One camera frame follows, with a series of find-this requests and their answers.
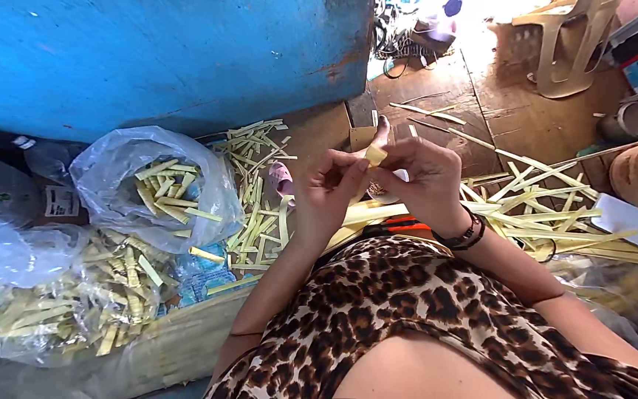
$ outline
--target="blue wall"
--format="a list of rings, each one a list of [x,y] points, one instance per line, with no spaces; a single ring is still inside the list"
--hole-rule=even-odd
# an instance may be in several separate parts
[[[218,132],[364,90],[372,0],[0,0],[0,129]]]

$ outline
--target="wrist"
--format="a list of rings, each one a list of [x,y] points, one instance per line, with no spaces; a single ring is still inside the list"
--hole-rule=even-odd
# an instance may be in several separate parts
[[[461,204],[457,204],[456,208],[440,214],[434,222],[428,223],[432,231],[445,239],[461,236],[471,225],[471,217]]]
[[[318,258],[329,243],[329,239],[323,239],[317,234],[306,233],[297,230],[289,239],[287,247],[297,248],[306,252],[307,255],[316,255]]]

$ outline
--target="leopard print top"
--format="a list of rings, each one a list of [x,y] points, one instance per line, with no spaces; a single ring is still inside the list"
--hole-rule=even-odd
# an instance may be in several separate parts
[[[638,398],[637,368],[578,352],[482,270],[397,236],[349,246],[314,272],[206,396],[331,398],[403,329],[458,349],[524,398]]]

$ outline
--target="black beaded bracelet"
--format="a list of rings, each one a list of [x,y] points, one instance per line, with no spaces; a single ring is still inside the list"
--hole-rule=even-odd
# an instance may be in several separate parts
[[[432,236],[435,238],[437,242],[446,246],[450,250],[466,250],[471,248],[475,243],[478,243],[479,240],[484,236],[484,229],[486,228],[486,221],[480,217],[472,213],[469,208],[465,205],[462,205],[469,213],[469,217],[471,218],[471,226],[459,237],[455,237],[452,239],[443,239],[434,230],[432,230]],[[479,232],[476,237],[472,239],[474,236],[474,225],[480,224]]]

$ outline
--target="sandal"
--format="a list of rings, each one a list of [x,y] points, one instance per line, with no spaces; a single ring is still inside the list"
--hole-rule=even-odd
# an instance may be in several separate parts
[[[285,195],[294,195],[294,186],[292,186],[292,175],[282,162],[275,162],[270,166],[267,173],[272,188],[277,191],[280,197]],[[290,199],[288,205],[294,207],[294,199]]]

